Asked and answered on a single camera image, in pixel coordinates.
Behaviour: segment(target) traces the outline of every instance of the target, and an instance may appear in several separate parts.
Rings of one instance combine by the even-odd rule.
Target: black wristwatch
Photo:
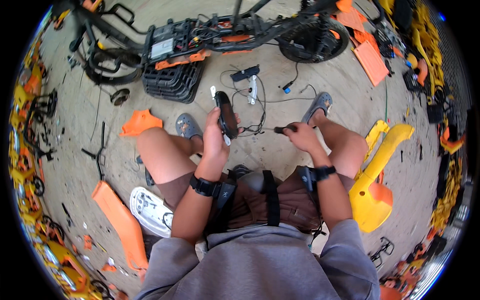
[[[318,168],[309,168],[307,166],[300,167],[297,170],[298,175],[301,178],[301,181],[305,184],[305,187],[309,192],[313,192],[318,181],[327,179],[330,174],[335,173],[335,167],[322,166]]]
[[[192,177],[190,178],[190,186],[195,192],[202,196],[218,199],[217,205],[219,208],[225,204],[237,188],[236,183],[231,180],[224,182],[211,182],[203,178],[196,178],[195,174],[192,174]]]

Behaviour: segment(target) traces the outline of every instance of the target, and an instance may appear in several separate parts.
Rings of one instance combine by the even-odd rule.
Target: leg
[[[308,124],[320,129],[325,144],[332,150],[328,157],[337,173],[354,178],[368,151],[365,138],[327,119],[323,109],[317,109]]]
[[[201,154],[204,144],[198,135],[186,139],[153,127],[138,136],[137,147],[155,183],[163,184],[194,172],[197,165],[189,157]]]

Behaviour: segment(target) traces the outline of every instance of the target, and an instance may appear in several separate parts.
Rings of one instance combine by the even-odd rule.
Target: concrete floor
[[[179,21],[186,17],[196,17],[198,13],[211,15],[231,14],[233,1],[130,1],[122,0],[135,11],[134,25],[146,30],[150,24],[164,25],[168,18]],[[244,6],[249,7],[256,1],[245,0]],[[376,9],[367,0],[356,0],[358,5],[368,12],[371,18],[378,14]],[[113,2],[107,0],[107,8]],[[290,15],[298,10],[299,1],[274,0],[260,10],[262,17],[276,17],[278,14]],[[279,101],[293,97],[313,97],[309,88],[300,94],[300,90],[307,84],[312,84],[317,92],[327,91],[334,100],[334,106],[329,119],[346,128],[365,136],[372,125],[383,119],[385,114],[385,85],[388,85],[388,118],[390,126],[401,123],[403,116],[410,107],[410,116],[406,123],[415,128],[410,140],[404,141],[396,149],[390,162],[385,167],[384,183],[394,193],[394,206],[391,216],[377,230],[372,233],[362,233],[366,252],[375,252],[380,247],[380,237],[385,236],[395,244],[391,256],[383,255],[384,265],[379,269],[379,276],[391,270],[400,258],[413,250],[427,234],[428,221],[432,212],[439,159],[436,157],[437,138],[435,127],[428,124],[425,111],[425,99],[420,107],[416,98],[412,101],[402,79],[402,73],[407,67],[400,58],[391,60],[392,69],[396,72],[393,77],[386,78],[377,87],[373,87],[359,61],[350,49],[333,60],[319,64],[299,64],[298,80],[291,87],[292,92],[285,95],[279,85],[283,86],[295,76],[295,64],[287,60],[278,47],[263,45],[250,53],[222,56],[214,53],[208,58],[195,101],[185,105],[172,101],[160,100],[146,95],[143,92],[141,81],[128,84],[125,87],[131,91],[131,98],[122,107],[114,107],[106,93],[100,92],[98,86],[82,73],[80,67],[70,70],[66,61],[71,55],[68,44],[73,39],[72,18],[67,16],[62,30],[56,32],[49,28],[41,46],[45,64],[50,67],[49,81],[45,91],[56,88],[59,92],[59,101],[55,120],[50,125],[55,134],[65,127],[65,134],[60,141],[54,140],[52,146],[58,152],[54,160],[44,162],[43,168],[46,179],[45,203],[51,217],[66,229],[67,237],[76,245],[81,254],[88,255],[95,269],[100,269],[108,257],[115,260],[117,267],[121,266],[128,271],[126,277],[121,272],[103,272],[107,283],[115,284],[133,297],[140,289],[140,279],[133,270],[128,269],[120,239],[112,229],[111,224],[101,209],[91,198],[98,175],[95,162],[80,149],[85,148],[96,152],[100,145],[101,123],[106,123],[105,144],[105,180],[116,191],[119,198],[128,206],[132,189],[137,186],[146,187],[144,167],[135,163],[138,151],[135,148],[135,138],[119,137],[122,125],[132,116],[133,110],[150,109],[154,116],[164,121],[164,128],[175,134],[174,122],[183,112],[192,114],[199,124],[204,124],[207,113],[214,104],[210,96],[210,86],[215,85],[217,90],[223,89],[229,95],[232,90],[224,88],[219,80],[220,73],[230,70],[230,65],[246,69],[256,64],[260,65],[259,77],[265,85],[267,101]],[[230,79],[226,75],[222,78],[226,84]],[[238,84],[245,88],[247,82]],[[113,92],[110,86],[105,90]],[[293,121],[299,121],[311,100],[292,100],[282,103],[267,103],[265,128],[283,126]],[[98,105],[98,120],[96,127],[95,116]],[[242,125],[257,124],[262,109],[256,104],[247,104],[246,98],[235,97],[235,111],[242,118]],[[423,145],[423,160],[419,161],[419,144]],[[403,150],[403,163],[400,162],[400,151]],[[235,140],[231,146],[230,158],[226,168],[236,164],[245,164],[250,169],[269,169],[285,179],[296,165],[311,165],[306,153],[297,150],[286,137],[265,130],[264,134],[243,137]],[[150,188],[152,192],[161,196],[158,189]],[[66,216],[61,207],[64,203],[69,210],[75,227],[67,226]],[[83,241],[77,236],[90,235],[94,242],[100,243],[107,253],[99,248],[91,251],[83,250]],[[320,253],[327,237],[319,236],[313,245],[313,251]]]

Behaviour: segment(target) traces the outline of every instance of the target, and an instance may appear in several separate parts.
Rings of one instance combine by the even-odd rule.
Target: hand
[[[225,144],[223,133],[218,125],[218,118],[220,117],[220,108],[215,107],[207,116],[204,131],[204,155],[203,159],[209,160],[216,165],[223,166],[227,163],[230,147]],[[237,124],[240,123],[238,114],[235,113]]]
[[[283,134],[288,136],[290,141],[298,149],[312,154],[312,152],[322,149],[322,145],[315,134],[315,131],[306,123],[293,122],[289,125],[297,127],[297,132],[289,128],[283,130]]]

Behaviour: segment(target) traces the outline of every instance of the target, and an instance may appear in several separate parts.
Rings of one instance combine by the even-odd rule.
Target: brown shorts
[[[175,211],[190,186],[192,174],[193,172],[170,182],[156,185],[164,197],[164,204],[172,211]],[[341,174],[338,174],[338,177],[348,192],[355,181]],[[223,174],[220,181],[226,179],[227,175]],[[228,228],[234,229],[251,224],[267,223],[266,195],[251,189],[241,180],[238,180],[237,184]],[[305,233],[309,233],[320,226],[320,218],[316,209],[318,196],[316,193],[307,192],[296,170],[277,187],[277,192],[280,202],[281,223],[292,225]],[[218,209],[214,200],[209,221],[217,215],[217,212]]]

